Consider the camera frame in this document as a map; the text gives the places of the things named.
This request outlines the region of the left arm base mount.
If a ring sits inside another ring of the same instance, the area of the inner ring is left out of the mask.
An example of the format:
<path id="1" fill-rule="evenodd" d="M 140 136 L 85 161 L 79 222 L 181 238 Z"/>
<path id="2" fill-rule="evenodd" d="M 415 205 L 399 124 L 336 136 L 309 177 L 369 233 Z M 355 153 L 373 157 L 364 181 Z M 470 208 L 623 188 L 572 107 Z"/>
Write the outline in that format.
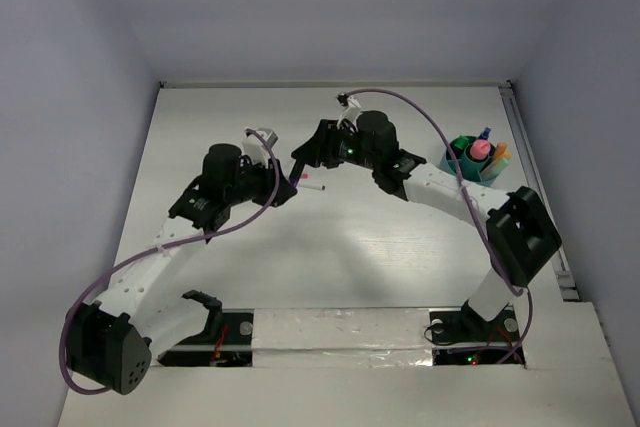
<path id="1" fill-rule="evenodd" d="M 183 295 L 204 307 L 208 316 L 200 332 L 163 353 L 163 367 L 251 367 L 254 311 L 224 309 L 219 299 L 199 291 Z"/>

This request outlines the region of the green cap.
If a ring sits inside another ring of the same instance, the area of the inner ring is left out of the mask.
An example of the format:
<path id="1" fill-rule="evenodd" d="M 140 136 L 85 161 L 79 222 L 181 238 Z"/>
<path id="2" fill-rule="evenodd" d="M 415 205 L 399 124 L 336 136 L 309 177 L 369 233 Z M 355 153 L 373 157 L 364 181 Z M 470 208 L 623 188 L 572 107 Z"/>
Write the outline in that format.
<path id="1" fill-rule="evenodd" d="M 488 181 L 499 176 L 510 164 L 510 160 L 497 159 L 481 172 L 483 181 Z"/>

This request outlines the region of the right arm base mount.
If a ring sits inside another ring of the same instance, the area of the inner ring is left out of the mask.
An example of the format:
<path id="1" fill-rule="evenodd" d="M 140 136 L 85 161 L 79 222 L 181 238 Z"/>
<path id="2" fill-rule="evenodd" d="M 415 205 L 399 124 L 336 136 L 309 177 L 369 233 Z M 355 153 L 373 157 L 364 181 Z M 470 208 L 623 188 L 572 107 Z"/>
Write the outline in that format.
<path id="1" fill-rule="evenodd" d="M 490 321 L 467 305 L 432 310 L 423 337 L 432 346 L 435 366 L 525 364 L 522 335 L 510 305 Z"/>

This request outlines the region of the orange highlighter cap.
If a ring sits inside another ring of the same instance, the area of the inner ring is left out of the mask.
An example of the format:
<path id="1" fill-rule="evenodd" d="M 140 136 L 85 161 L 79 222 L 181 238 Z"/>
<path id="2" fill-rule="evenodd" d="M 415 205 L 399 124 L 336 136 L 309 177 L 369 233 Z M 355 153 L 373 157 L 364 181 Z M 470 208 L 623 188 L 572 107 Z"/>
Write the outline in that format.
<path id="1" fill-rule="evenodd" d="M 507 144 L 500 143 L 496 146 L 496 152 L 494 153 L 494 159 L 497 160 L 504 156 L 508 152 Z"/>

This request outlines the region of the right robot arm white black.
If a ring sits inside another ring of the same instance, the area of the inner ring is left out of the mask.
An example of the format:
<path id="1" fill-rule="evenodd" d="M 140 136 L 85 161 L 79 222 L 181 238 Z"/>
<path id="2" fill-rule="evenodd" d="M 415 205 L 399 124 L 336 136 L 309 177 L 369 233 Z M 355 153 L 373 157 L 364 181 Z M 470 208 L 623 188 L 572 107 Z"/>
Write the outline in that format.
<path id="1" fill-rule="evenodd" d="M 460 326 L 473 339 L 482 339 L 496 328 L 498 315 L 562 244 L 533 189 L 506 192 L 457 180 L 402 149 L 395 125 L 379 111 L 366 111 L 354 120 L 321 120 L 311 138 L 291 156 L 297 167 L 331 169 L 349 163 L 368 169 L 385 193 L 478 228 L 491 269 L 461 308 Z"/>

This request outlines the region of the purple banded white marker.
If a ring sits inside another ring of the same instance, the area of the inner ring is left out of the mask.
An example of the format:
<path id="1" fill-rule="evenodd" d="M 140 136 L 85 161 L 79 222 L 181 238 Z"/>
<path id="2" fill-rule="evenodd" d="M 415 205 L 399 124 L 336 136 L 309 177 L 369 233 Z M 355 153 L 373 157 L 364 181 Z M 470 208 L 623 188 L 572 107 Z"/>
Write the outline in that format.
<path id="1" fill-rule="evenodd" d="M 299 189 L 309 189 L 314 191 L 325 191 L 326 186 L 322 184 L 313 184 L 313 183 L 300 183 L 297 186 Z"/>

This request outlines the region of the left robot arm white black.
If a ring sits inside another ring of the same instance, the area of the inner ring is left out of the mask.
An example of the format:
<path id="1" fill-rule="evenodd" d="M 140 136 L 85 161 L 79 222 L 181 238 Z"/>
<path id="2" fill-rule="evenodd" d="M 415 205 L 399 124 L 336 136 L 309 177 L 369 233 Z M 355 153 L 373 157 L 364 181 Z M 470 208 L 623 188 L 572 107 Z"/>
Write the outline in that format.
<path id="1" fill-rule="evenodd" d="M 260 217 L 255 212 L 229 227 L 231 210 L 253 202 L 261 211 L 295 196 L 273 152 L 275 136 L 247 130 L 241 146 L 211 146 L 202 169 L 169 208 L 153 242 L 90 284 L 66 314 L 58 362 L 67 386 L 81 395 L 138 387 L 154 361 L 181 340 L 215 339 L 222 304 L 198 290 L 175 294 L 177 274 L 215 237 Z"/>

